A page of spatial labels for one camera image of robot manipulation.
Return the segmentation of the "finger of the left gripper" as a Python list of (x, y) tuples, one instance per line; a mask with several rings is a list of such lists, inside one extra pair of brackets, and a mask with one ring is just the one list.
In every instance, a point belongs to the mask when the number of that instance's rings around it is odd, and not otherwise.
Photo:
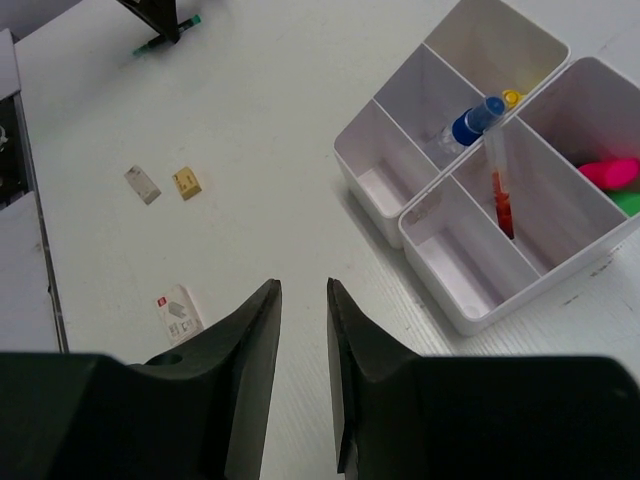
[(159, 35), (166, 35), (171, 43), (180, 40), (175, 0), (118, 0), (118, 3)]

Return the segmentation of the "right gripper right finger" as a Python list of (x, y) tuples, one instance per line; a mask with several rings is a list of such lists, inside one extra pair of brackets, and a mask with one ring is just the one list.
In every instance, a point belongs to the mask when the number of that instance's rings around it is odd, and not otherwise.
[(602, 356), (421, 356), (327, 283), (347, 479), (635, 479), (639, 387)]

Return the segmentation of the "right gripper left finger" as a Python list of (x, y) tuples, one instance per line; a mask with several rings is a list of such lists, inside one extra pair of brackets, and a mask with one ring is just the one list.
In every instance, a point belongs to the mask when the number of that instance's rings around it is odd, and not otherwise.
[(101, 354), (1, 357), (5, 479), (256, 479), (282, 287), (143, 364)]

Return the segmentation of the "blue capped spray bottle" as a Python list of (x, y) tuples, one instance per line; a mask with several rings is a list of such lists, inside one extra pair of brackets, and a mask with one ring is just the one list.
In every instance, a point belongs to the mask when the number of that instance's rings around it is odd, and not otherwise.
[(440, 169), (444, 169), (468, 147), (480, 139), (486, 130), (502, 119), (507, 106), (502, 97), (489, 96), (462, 113), (429, 140), (425, 154)]

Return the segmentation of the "red clear pen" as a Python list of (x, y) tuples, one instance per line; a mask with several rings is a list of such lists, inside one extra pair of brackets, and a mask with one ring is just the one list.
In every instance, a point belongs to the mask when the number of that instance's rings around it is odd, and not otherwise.
[(484, 135), (484, 143), (491, 170), (491, 184), (498, 226), (510, 240), (514, 240), (515, 233), (507, 175), (508, 156), (503, 130), (500, 127), (493, 127), (487, 131)]

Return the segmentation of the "green capped black highlighter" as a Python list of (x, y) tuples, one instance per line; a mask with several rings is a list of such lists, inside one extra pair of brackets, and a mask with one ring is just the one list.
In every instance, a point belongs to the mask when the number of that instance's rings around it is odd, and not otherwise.
[(609, 198), (629, 217), (640, 212), (640, 194), (636, 192), (611, 192)]

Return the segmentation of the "pink capped black highlighter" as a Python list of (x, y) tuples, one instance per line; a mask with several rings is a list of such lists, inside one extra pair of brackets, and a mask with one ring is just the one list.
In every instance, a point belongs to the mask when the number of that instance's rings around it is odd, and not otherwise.
[(639, 191), (639, 159), (617, 158), (587, 163), (578, 171), (604, 191)]

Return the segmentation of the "yellow capped white marker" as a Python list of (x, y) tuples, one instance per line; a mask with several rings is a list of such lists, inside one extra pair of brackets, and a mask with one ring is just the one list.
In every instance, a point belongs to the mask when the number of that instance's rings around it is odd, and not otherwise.
[(507, 89), (502, 92), (502, 99), (508, 110), (516, 108), (524, 101), (526, 95), (513, 89)]

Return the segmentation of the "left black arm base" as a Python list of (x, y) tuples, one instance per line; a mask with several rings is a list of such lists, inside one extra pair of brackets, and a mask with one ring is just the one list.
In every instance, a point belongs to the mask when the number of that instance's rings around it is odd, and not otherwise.
[(35, 190), (24, 105), (16, 93), (1, 100), (1, 208)]

